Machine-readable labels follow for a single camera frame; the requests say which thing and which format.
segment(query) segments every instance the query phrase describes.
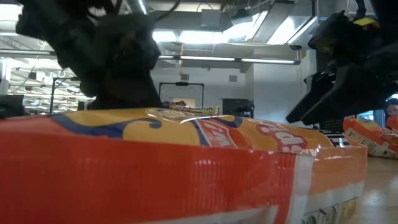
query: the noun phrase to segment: wooden table surface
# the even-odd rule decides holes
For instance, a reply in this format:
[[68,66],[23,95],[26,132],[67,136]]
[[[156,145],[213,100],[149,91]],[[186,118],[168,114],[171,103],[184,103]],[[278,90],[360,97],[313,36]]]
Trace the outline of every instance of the wooden table surface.
[[357,214],[345,224],[398,224],[398,160],[368,158],[368,175]]

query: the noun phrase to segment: ceiling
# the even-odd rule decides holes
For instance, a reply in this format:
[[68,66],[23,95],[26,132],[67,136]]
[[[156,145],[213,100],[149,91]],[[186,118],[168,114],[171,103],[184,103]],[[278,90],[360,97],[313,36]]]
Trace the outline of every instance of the ceiling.
[[[234,10],[240,7],[256,6],[257,4],[263,4],[263,0],[209,0],[208,4],[213,7],[214,10],[223,9],[222,15],[226,15],[227,18],[233,16]],[[145,3],[149,9],[150,16],[156,16],[162,11],[165,11],[173,4],[171,0],[147,0]],[[156,30],[171,30],[176,35],[181,34],[184,30],[203,30],[200,26],[201,21],[201,9],[205,9],[207,4],[200,4],[199,0],[182,1],[181,6],[177,9],[177,12],[171,14],[168,18],[156,24]],[[290,18],[289,22],[289,33],[280,32],[278,34],[280,38],[285,38],[284,35],[293,36],[298,30],[303,29],[304,25],[308,23],[312,16],[311,0],[298,0],[287,12],[285,17],[277,18],[280,23],[283,23],[287,18]],[[137,8],[137,1],[125,0],[123,4],[123,13],[134,10]],[[261,10],[270,10],[264,6]],[[259,6],[255,7],[255,10],[261,11]],[[48,50],[51,51],[51,46],[47,45],[42,41],[23,37],[15,34],[15,23],[16,21],[2,20],[0,9],[0,49],[12,49],[12,50]],[[227,21],[230,23],[228,26],[232,26],[231,19]],[[307,27],[305,32],[301,33],[296,39],[296,43],[304,43],[308,41],[309,31],[312,26]],[[232,40],[228,43],[206,43],[206,44],[175,44],[173,42],[159,42],[159,48],[162,54],[166,55],[178,55],[183,50],[183,55],[202,56],[202,57],[245,57],[245,58],[274,58],[281,60],[297,60],[297,52],[292,50],[287,44],[284,45],[267,45],[267,42],[261,39],[248,39],[248,40]],[[21,57],[18,55],[0,55],[3,57],[9,57],[9,64],[12,67],[11,76],[11,88],[9,90],[12,94],[25,94],[25,105],[33,110],[48,113],[50,108],[50,98],[52,89],[51,77],[61,75],[63,77],[71,78],[75,75],[70,70],[64,70],[57,63],[56,57],[40,58],[35,55],[30,57]],[[184,60],[184,67],[198,67],[198,68],[236,68],[245,72],[250,64],[249,63],[236,63],[236,62],[211,62],[211,61],[198,61],[198,60]],[[157,63],[158,67],[169,68],[179,67],[179,61],[173,60],[159,60]],[[40,76],[40,80],[34,80],[28,78],[30,72],[36,72],[37,76]],[[54,97],[54,112],[62,112],[68,110],[76,110],[77,100],[89,100],[78,90],[79,83],[65,80],[63,82],[57,82]]]

